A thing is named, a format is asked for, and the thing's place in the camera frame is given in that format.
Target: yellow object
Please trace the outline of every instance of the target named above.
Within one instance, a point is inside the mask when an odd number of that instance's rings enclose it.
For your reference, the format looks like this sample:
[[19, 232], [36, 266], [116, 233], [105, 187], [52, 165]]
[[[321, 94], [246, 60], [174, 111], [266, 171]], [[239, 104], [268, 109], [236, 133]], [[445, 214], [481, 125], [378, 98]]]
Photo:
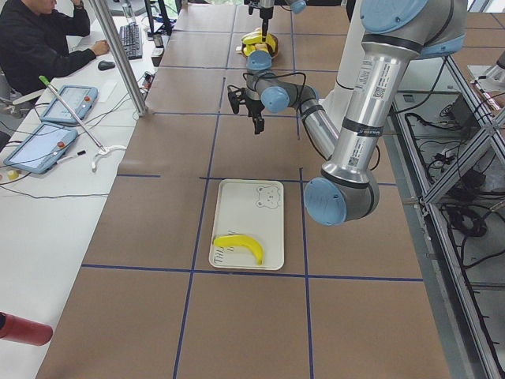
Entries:
[[17, 172], [17, 170], [7, 171], [7, 178], [9, 178], [10, 180], [17, 179], [18, 176], [19, 176], [19, 172]]
[[250, 56], [253, 51], [262, 50], [270, 54], [271, 57], [276, 57], [279, 52], [279, 40], [271, 33], [267, 33], [265, 41], [261, 40], [261, 28], [254, 32], [245, 34], [242, 37], [242, 48], [240, 52], [246, 57]]
[[248, 235], [223, 235], [216, 237], [213, 243], [218, 247], [245, 247], [254, 255], [258, 266], [263, 264], [263, 247], [253, 237], [249, 237]]

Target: red bottle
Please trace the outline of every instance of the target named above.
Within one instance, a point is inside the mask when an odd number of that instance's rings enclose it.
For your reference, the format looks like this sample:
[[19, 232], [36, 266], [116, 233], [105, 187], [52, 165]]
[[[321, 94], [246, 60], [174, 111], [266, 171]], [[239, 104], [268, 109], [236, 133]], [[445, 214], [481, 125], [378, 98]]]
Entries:
[[49, 325], [0, 312], [0, 338], [13, 342], [42, 346], [53, 336]]

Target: tablet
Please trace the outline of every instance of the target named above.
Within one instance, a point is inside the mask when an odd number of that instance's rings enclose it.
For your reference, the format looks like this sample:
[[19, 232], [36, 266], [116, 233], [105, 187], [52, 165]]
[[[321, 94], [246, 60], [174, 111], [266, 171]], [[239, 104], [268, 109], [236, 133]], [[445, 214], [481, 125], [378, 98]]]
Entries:
[[[92, 109], [93, 104], [98, 98], [98, 89], [82, 85], [64, 85], [60, 88], [58, 94], [82, 120]], [[42, 113], [40, 121], [65, 125], [76, 125], [78, 123], [60, 100], [56, 98], [49, 103], [47, 109]]]
[[76, 137], [77, 131], [74, 129], [43, 122], [3, 163], [34, 174], [43, 174], [61, 158]]

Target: robotic arm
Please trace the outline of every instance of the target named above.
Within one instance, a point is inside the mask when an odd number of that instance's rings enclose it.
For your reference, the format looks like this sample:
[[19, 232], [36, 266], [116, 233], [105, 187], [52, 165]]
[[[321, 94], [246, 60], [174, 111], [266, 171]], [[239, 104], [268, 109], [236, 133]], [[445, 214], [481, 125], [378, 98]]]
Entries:
[[496, 64], [485, 70], [477, 81], [490, 90], [503, 91], [505, 89], [505, 51], [496, 60]]
[[466, 0], [363, 0], [360, 18], [365, 56], [341, 129], [312, 88], [281, 81], [270, 71], [271, 57], [264, 51], [248, 58], [246, 88], [229, 92], [234, 113], [244, 103], [255, 126], [263, 124], [263, 107], [272, 113], [292, 107], [299, 113], [327, 160], [322, 178], [310, 181], [304, 193], [309, 215], [323, 225], [360, 219], [376, 208], [379, 190], [368, 164], [398, 85], [413, 59], [449, 55], [462, 47]]
[[[244, 0], [244, 4], [249, 5], [249, 15], [253, 14], [254, 9], [260, 10], [261, 37], [265, 42], [268, 34], [268, 22], [274, 16], [275, 0]], [[305, 0], [286, 0], [286, 4], [293, 13], [300, 13], [305, 7]]]

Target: banana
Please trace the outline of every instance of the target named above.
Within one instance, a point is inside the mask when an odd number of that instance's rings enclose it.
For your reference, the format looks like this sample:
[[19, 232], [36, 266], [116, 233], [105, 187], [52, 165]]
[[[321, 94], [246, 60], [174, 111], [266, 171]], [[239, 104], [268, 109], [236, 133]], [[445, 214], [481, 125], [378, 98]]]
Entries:
[[263, 247], [253, 237], [249, 237], [248, 235], [222, 235], [221, 237], [216, 237], [213, 244], [218, 247], [245, 247], [254, 255], [258, 266], [263, 264]]

